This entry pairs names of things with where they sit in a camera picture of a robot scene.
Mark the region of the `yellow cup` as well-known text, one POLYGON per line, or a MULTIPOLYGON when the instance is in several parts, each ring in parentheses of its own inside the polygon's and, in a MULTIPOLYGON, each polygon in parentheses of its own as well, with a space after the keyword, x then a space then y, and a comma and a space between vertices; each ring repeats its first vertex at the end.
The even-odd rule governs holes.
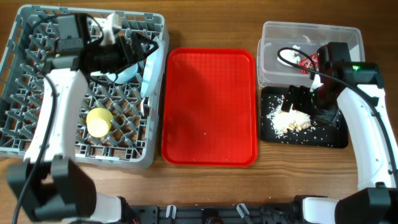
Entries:
POLYGON ((86 116, 88 133, 95 138, 102 138, 111 129, 113 114, 104 108, 94 108, 86 116))

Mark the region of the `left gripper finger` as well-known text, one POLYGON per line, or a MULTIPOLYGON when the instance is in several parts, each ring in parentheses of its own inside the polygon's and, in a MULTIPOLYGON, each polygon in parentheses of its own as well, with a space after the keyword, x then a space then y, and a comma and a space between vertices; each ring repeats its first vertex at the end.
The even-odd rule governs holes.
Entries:
POLYGON ((138 40, 138 42, 140 44, 153 45, 155 50, 157 50, 159 48, 159 45, 158 45, 158 43, 156 41, 151 40, 151 39, 145 37, 144 35, 142 35, 142 34, 140 34, 138 32, 136 32, 135 35, 136 35, 136 38, 137 38, 137 40, 138 40))
POLYGON ((158 47, 153 46, 152 48, 150 48, 149 50, 145 51, 142 47, 139 47, 138 49, 136 49, 134 51, 134 59, 133 62, 137 63, 140 61, 145 60, 148 56, 150 56, 151 54, 153 54, 156 50, 158 49, 158 47))

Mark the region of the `red snack wrapper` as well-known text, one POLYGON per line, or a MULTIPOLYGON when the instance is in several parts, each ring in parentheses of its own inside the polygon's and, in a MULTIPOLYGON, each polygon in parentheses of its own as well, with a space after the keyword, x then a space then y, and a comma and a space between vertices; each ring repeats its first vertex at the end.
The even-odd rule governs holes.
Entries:
POLYGON ((307 69, 317 69, 318 68, 318 56, 317 53, 311 54, 310 58, 313 60, 313 63, 310 61, 310 59, 304 57, 304 56, 295 56, 295 62, 297 65, 301 66, 301 67, 305 67, 307 69))

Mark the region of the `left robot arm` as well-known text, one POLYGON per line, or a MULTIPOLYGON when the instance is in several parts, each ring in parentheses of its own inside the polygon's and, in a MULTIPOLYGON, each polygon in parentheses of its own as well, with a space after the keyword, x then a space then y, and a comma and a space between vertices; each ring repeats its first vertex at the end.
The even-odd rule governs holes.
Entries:
POLYGON ((139 223, 123 197, 100 194, 75 162, 81 103, 93 72, 119 74, 164 51, 164 43, 133 32, 128 39, 111 26, 111 40, 89 33, 87 13, 56 15, 59 37, 41 70, 44 98, 32 142, 22 164, 10 166, 7 181, 17 204, 33 222, 139 223))

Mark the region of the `large light blue plate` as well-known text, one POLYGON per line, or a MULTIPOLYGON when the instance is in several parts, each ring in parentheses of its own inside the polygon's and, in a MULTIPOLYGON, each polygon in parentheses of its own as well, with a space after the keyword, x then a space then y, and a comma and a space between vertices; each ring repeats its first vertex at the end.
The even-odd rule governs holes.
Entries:
POLYGON ((147 57, 142 77, 141 96, 143 98, 153 94, 162 71, 164 43, 158 37, 154 39, 154 42, 157 44, 157 49, 147 57))

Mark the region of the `white napkin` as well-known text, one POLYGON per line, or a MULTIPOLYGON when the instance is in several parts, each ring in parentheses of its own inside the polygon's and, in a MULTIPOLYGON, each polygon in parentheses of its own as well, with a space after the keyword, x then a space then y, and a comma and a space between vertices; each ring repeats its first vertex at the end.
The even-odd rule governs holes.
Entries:
MULTIPOLYGON (((296 50, 300 50, 300 47, 297 45, 293 45, 291 48, 296 49, 296 50)), ((299 56, 299 53, 294 51, 294 50, 282 50, 280 52, 280 56, 282 56, 282 58, 286 59, 287 61, 289 61, 290 63, 294 63, 294 64, 299 64, 301 61, 301 58, 299 56)), ((285 61, 283 61, 279 56, 277 56, 277 60, 282 64, 282 65, 286 65, 291 67, 290 64, 286 63, 285 61)))

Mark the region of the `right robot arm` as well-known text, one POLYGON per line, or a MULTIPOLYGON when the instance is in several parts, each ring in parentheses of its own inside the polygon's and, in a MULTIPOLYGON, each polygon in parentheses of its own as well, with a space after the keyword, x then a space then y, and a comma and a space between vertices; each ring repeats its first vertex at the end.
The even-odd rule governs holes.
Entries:
POLYGON ((309 223, 397 223, 397 143, 377 65, 338 62, 319 70, 320 85, 290 86, 284 111, 320 115, 337 107, 346 120, 358 168, 358 192, 341 200, 305 197, 309 223))

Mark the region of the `light blue bowl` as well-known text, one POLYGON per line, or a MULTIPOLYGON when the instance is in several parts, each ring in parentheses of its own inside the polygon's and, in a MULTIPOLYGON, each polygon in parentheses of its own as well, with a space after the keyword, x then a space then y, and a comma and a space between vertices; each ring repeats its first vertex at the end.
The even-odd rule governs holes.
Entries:
POLYGON ((122 85, 133 79, 137 73, 138 64, 134 64, 117 75, 115 73, 92 72, 91 77, 107 78, 111 83, 122 85))

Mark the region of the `food scraps rice and nuts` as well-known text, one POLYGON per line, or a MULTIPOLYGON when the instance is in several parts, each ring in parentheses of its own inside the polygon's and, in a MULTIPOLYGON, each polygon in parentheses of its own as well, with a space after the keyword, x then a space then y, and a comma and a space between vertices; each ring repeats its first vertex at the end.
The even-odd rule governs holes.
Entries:
POLYGON ((284 138, 288 133, 293 133, 298 136, 299 132, 305 134, 309 131, 315 130, 315 127, 311 124, 310 116, 290 108, 289 112, 282 111, 282 103, 284 96, 269 96, 266 109, 270 109, 270 112, 266 113, 266 119, 271 122, 272 133, 276 135, 276 138, 284 138))

